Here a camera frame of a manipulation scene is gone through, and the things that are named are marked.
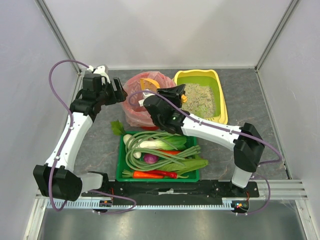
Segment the pink plastic bin liner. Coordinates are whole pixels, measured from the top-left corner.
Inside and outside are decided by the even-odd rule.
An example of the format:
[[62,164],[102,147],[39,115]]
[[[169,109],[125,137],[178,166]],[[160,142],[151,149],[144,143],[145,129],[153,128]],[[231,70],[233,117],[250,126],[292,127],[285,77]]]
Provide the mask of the pink plastic bin liner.
[[139,73],[130,78],[123,86],[127,93],[126,100],[122,103],[122,109],[125,113],[126,122],[131,127],[156,128],[153,124],[150,114],[143,106],[139,106],[138,101],[143,99],[143,94],[134,95],[130,101],[129,96],[135,92],[141,91],[140,79],[153,79],[158,82],[161,88],[172,88],[176,84],[174,81],[160,73],[159,71],[147,71]]

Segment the orange litter scoop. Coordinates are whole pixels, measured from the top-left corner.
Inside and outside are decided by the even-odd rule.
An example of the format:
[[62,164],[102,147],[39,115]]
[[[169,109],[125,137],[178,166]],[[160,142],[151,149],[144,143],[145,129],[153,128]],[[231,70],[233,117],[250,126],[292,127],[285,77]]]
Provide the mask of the orange litter scoop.
[[[160,84],[151,78],[141,78],[140,79],[140,86],[142,90],[150,90],[156,92],[157,89],[160,89]],[[188,98],[185,94],[180,94],[178,98],[184,104],[187,102]]]

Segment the yellow litter box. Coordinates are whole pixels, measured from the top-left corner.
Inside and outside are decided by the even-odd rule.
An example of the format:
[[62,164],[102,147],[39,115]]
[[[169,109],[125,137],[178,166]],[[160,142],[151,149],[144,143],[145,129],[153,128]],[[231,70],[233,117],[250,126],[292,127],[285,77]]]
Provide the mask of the yellow litter box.
[[214,95],[215,112],[213,117],[205,119],[224,125],[228,123],[228,112],[225,97],[219,76],[215,70],[180,70],[175,74],[173,80],[177,85],[199,84],[201,86],[210,87]]

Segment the red trash bin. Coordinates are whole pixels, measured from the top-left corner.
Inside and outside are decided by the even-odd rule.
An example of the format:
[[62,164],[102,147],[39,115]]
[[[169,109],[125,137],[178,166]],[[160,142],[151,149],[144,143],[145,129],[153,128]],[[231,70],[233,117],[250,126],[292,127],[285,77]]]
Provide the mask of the red trash bin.
[[157,131],[159,127],[157,126],[141,126],[141,128],[145,131]]

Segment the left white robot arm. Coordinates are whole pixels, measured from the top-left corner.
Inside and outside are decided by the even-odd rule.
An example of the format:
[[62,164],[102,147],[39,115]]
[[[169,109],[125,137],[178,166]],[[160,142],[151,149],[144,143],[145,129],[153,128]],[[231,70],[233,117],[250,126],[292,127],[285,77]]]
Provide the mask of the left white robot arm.
[[41,194],[64,201],[75,201],[87,191],[104,184],[104,173],[74,174],[75,160],[89,128],[102,106],[124,102],[127,93],[119,78],[106,74],[87,73],[82,88],[68,107],[68,119],[52,154],[43,165],[36,165],[33,176]]

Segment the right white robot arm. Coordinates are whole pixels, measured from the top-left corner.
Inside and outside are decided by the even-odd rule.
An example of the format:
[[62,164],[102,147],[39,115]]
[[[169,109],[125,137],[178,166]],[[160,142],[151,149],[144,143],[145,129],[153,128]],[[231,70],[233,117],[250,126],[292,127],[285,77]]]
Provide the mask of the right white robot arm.
[[197,137],[233,151],[235,169],[231,178],[234,188],[245,189],[256,172],[265,145],[250,123],[231,126],[200,118],[182,110],[185,84],[145,90],[138,104],[145,107],[155,126],[171,134]]

